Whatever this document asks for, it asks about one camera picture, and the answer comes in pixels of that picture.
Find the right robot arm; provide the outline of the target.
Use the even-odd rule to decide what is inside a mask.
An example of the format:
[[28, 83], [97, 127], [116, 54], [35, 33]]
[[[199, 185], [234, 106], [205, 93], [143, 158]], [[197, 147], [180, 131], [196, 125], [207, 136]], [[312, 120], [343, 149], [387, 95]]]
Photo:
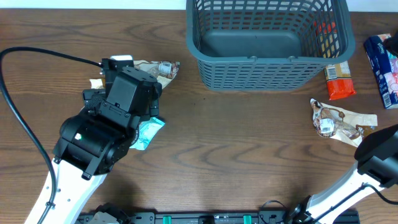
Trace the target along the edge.
[[[364, 43], [386, 109], [397, 107], [397, 36], [374, 35]], [[367, 135], [354, 154], [356, 162], [331, 187], [307, 197], [285, 223], [333, 223], [370, 194], [397, 184], [397, 126]]]

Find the kraft paper snack bag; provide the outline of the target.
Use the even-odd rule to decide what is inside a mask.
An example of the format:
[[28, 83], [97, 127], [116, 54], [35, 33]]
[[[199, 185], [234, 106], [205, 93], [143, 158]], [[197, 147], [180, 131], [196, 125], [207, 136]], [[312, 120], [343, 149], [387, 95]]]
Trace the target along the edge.
[[134, 68], [149, 73], [157, 79], [157, 81], [165, 88], [176, 76], [179, 71], [180, 62], [177, 61], [151, 61], [146, 60], [130, 60], [130, 61], [109, 61], [114, 68], [119, 68], [116, 62], [120, 63], [120, 67], [134, 65]]
[[375, 114], [355, 113], [321, 103], [314, 98], [310, 100], [310, 106], [315, 131], [323, 138], [336, 139], [358, 147], [366, 136], [376, 130]]

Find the grey plastic mesh basket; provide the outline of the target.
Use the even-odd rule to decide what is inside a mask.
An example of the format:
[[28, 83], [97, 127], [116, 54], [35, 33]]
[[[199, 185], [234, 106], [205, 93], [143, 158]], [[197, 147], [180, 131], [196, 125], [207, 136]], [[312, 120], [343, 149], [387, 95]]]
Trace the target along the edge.
[[345, 0], [187, 0], [186, 43], [211, 90], [300, 88], [353, 55]]

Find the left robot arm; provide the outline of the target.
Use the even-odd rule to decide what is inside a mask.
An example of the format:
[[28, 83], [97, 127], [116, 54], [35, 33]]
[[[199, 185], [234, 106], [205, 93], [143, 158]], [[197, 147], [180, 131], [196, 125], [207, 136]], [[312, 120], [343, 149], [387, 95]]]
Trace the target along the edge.
[[104, 90], [85, 90], [84, 108], [65, 120], [46, 178], [26, 223], [74, 223], [88, 199], [137, 139], [139, 124], [159, 115], [162, 85], [130, 55], [102, 61]]

